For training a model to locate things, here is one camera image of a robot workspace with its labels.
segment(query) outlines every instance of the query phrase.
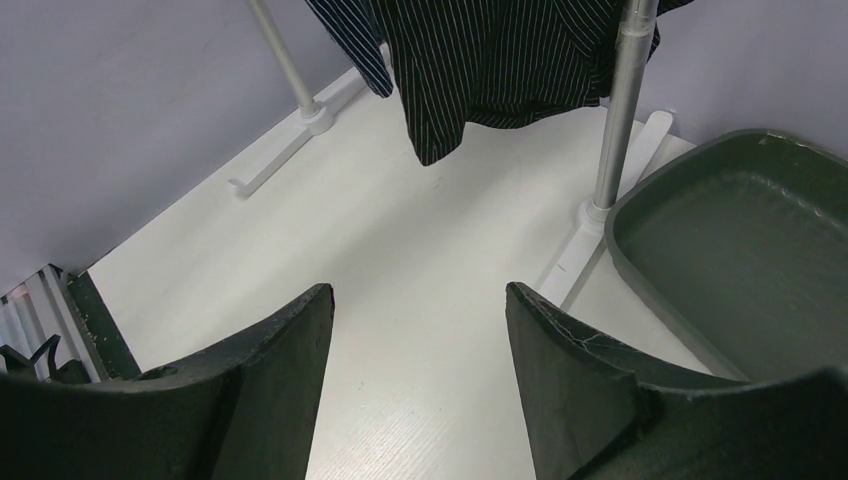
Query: pinstriped garment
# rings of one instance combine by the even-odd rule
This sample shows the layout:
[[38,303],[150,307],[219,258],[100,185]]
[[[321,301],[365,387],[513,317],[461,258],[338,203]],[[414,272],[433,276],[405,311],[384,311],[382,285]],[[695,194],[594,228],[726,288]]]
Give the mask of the pinstriped garment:
[[[345,46],[352,38],[338,26],[356,23],[370,33],[354,36],[388,42],[409,137],[424,165],[459,146],[466,122],[520,128],[597,106],[612,85],[625,6],[625,0],[307,1],[316,12],[322,4],[319,18],[364,76],[373,72],[360,67],[359,51]],[[660,0],[659,13],[691,1]],[[352,4],[361,8],[355,22],[338,15]],[[371,42],[379,55],[378,41]]]

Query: gray wall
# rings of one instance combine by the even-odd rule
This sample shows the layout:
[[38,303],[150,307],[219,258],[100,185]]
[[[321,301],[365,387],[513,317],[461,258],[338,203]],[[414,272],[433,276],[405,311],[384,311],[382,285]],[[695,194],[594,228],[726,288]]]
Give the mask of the gray wall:
[[[316,90],[349,68],[268,0]],[[295,109],[244,0],[6,0],[0,294],[114,248]]]
[[660,32],[641,116],[669,109],[697,143],[771,127],[848,155],[847,0],[696,0]]

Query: striped shirt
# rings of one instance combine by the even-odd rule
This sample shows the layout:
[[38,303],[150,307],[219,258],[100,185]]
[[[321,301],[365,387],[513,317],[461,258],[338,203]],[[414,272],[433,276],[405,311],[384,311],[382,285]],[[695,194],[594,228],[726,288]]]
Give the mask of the striped shirt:
[[[692,0],[660,0],[659,14]],[[407,130],[423,165],[466,122],[520,128],[609,96],[625,0],[307,0],[380,95],[390,47]],[[659,45],[654,32],[653,46]]]

